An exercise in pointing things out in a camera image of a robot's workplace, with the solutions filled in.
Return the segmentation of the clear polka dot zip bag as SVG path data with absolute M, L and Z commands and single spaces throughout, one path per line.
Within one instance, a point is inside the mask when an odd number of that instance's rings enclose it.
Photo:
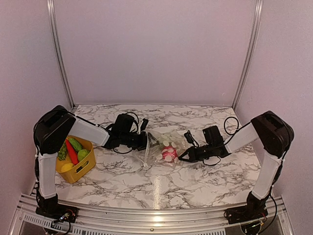
M 170 135 L 172 135 L 173 142 L 172 142 L 171 147 L 173 147 L 177 150 L 177 154 L 179 157 L 187 149 L 187 141 L 177 131 L 171 131 L 171 132 L 166 132 L 166 133 L 169 133 Z M 146 131 L 146 134 L 152 134 L 156 138 L 158 138 L 158 135 L 160 135 L 161 133 L 157 132 L 157 131 L 148 130 L 148 131 Z M 162 154 L 161 154 L 162 150 L 164 148 L 165 147 L 159 143 L 159 146 L 157 146 L 157 147 L 146 148 L 145 150 L 141 150 L 141 151 L 135 151 L 133 153 L 133 156 L 137 160 L 141 161 L 141 163 L 144 167 L 149 167 L 149 166 L 153 166 L 153 165 L 177 166 L 177 165 L 182 164 L 182 161 L 180 161 L 179 159 L 177 159 L 177 161 L 173 162 L 173 163 L 168 163 L 168 162 L 164 161 L 162 159 Z

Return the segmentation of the fake green apple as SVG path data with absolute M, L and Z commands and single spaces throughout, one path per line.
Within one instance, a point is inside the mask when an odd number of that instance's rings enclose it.
M 82 149 L 77 153 L 78 161 L 82 161 L 90 153 L 87 149 Z
M 159 143 L 164 147 L 172 146 L 172 135 L 170 135 L 169 133 L 160 134 L 158 135 L 157 139 Z

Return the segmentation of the fake green cucumber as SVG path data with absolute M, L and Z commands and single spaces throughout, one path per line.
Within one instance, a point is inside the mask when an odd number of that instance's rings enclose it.
M 69 138 L 68 141 L 76 152 L 83 150 L 83 146 L 76 139 Z

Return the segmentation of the fake orange carrot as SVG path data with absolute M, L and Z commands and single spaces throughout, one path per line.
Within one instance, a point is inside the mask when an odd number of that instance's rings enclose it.
M 69 157 L 70 157 L 70 159 L 71 159 L 71 162 L 72 162 L 74 165 L 79 164 L 76 151 L 73 149 L 73 147 L 72 147 L 71 144 L 69 143 L 68 139 L 66 139 L 65 142 L 66 142 L 67 151 L 68 151 Z

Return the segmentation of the fake yellow lemon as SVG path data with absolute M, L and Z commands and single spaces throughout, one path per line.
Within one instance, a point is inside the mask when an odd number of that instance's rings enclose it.
M 73 163 L 66 163 L 61 167 L 61 172 L 67 172 L 71 170 L 75 165 Z

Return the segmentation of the fake green lettuce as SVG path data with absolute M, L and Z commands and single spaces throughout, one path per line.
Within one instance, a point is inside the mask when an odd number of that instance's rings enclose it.
M 67 146 L 66 146 L 66 142 L 64 142 L 60 150 L 58 151 L 58 159 L 60 161 L 66 160 L 66 155 L 67 155 Z

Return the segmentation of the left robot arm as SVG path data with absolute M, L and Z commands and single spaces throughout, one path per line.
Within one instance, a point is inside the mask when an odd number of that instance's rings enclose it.
M 146 132 L 148 120 L 139 120 L 133 112 L 119 114 L 108 127 L 94 124 L 58 105 L 42 116 L 33 128 L 36 148 L 35 177 L 37 182 L 36 214 L 74 220 L 77 208 L 59 204 L 55 189 L 55 173 L 82 175 L 89 170 L 91 144 L 121 154 L 118 147 L 133 150 L 148 148 L 150 134 Z

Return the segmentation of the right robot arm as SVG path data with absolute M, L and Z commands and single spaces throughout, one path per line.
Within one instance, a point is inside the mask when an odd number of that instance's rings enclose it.
M 179 155 L 183 162 L 204 162 L 211 157 L 220 159 L 251 145 L 261 163 L 257 181 L 248 194 L 242 215 L 253 219 L 265 207 L 277 182 L 285 157 L 294 140 L 294 130 L 272 111 L 266 111 L 237 128 L 228 139 L 223 139 L 216 125 L 203 129 L 205 145 L 198 145 L 190 132 L 184 134 L 192 144 Z

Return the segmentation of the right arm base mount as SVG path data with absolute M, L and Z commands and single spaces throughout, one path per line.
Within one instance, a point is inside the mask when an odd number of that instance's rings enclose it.
M 265 218 L 267 215 L 268 211 L 266 207 L 262 207 L 257 210 L 249 210 L 247 205 L 228 208 L 224 211 L 224 217 L 228 220 L 229 224 L 236 224 L 259 218 Z

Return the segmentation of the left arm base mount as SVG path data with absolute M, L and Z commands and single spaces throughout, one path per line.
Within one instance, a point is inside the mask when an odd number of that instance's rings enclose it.
M 44 204 L 36 208 L 36 214 L 54 219 L 54 222 L 66 221 L 74 223 L 78 214 L 78 208 L 59 203 Z

